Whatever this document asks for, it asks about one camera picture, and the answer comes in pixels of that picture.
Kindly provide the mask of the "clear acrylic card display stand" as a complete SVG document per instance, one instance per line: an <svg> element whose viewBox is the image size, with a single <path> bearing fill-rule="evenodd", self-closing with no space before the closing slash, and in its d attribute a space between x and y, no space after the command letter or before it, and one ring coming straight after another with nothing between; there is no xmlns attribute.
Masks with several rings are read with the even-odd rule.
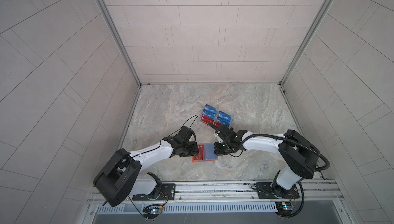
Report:
<svg viewBox="0 0 394 224"><path fill-rule="evenodd" d="M217 128L220 127L221 125L230 127L232 121L233 121L232 116L208 104L206 104L203 108L201 122L205 124L212 124Z"/></svg>

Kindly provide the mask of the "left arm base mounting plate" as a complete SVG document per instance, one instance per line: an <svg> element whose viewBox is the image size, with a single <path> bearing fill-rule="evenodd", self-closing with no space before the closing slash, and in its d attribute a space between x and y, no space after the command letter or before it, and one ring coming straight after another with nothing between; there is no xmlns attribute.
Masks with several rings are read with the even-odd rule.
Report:
<svg viewBox="0 0 394 224"><path fill-rule="evenodd" d="M139 194L132 197L133 201L167 201L174 200L175 184L159 184L148 194Z"/></svg>

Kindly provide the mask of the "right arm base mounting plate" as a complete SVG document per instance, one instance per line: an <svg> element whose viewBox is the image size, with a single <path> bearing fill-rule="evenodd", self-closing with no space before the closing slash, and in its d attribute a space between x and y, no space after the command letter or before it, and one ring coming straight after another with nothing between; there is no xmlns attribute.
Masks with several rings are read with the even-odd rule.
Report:
<svg viewBox="0 0 394 224"><path fill-rule="evenodd" d="M257 191L259 199L290 199L300 198L300 191L294 184L289 190L276 183L256 183L251 188Z"/></svg>

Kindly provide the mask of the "orange leather card holder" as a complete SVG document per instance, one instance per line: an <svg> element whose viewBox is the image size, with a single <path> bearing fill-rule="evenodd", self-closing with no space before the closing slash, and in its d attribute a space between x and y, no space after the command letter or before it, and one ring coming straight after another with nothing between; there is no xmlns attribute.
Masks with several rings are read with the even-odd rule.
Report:
<svg viewBox="0 0 394 224"><path fill-rule="evenodd" d="M214 153L214 143L211 144L197 144L204 145L204 161L196 161L196 156L192 157L192 162L207 162L207 161L216 161L218 160L218 156Z"/></svg>

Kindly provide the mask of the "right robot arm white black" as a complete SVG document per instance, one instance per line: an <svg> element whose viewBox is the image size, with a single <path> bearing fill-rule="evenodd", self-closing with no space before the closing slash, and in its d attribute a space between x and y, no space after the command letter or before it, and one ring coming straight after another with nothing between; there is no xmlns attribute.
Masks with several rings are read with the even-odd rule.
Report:
<svg viewBox="0 0 394 224"><path fill-rule="evenodd" d="M215 136L219 140L214 143L217 156L232 155L238 151L257 150L280 154L287 166L279 171L266 191L277 198L285 198L296 183L303 179L311 179L315 172L330 167L329 160L319 149L295 130L287 130L284 134L269 135L252 133L246 130L235 132L225 125L216 127Z"/></svg>

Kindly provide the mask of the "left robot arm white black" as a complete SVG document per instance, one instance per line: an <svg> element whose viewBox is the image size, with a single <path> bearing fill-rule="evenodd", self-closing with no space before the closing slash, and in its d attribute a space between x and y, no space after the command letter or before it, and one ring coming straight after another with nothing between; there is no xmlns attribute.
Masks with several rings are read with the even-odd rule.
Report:
<svg viewBox="0 0 394 224"><path fill-rule="evenodd" d="M176 135L165 137L151 147L131 152L119 149L99 171L93 185L112 207L121 204L129 195L142 194L156 199L161 195L162 181L153 173L140 176L140 172L176 155L193 157L198 153L195 132L182 126Z"/></svg>

